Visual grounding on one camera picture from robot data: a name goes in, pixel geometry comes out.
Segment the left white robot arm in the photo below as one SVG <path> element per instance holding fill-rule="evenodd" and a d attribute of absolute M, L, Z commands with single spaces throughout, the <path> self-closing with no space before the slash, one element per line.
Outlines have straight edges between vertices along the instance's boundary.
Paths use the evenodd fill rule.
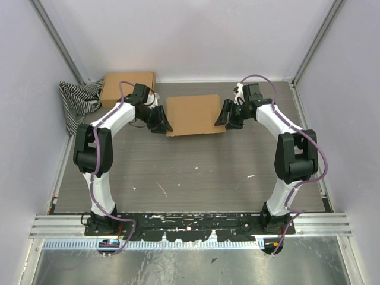
<path fill-rule="evenodd" d="M 152 133 L 166 134 L 173 130 L 153 89 L 134 84 L 132 93 L 122 93 L 107 114 L 90 124 L 80 124 L 75 136 L 73 161 L 87 182 L 91 199 L 90 216 L 85 225 L 108 236 L 114 235 L 125 222 L 117 216 L 110 190 L 113 137 L 136 119 L 143 121 Z"/>

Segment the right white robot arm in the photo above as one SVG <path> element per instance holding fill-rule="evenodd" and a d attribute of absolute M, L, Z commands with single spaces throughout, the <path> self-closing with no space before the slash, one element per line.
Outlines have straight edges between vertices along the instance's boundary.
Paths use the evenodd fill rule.
<path fill-rule="evenodd" d="M 268 234 L 278 233 L 290 220 L 290 206 L 299 188 L 318 171 L 315 131 L 291 122 L 271 98 L 264 98 L 257 83 L 238 83 L 235 98 L 226 99 L 215 121 L 226 129 L 242 129 L 254 119 L 277 140 L 274 168 L 277 182 L 260 212 L 259 224 Z"/>

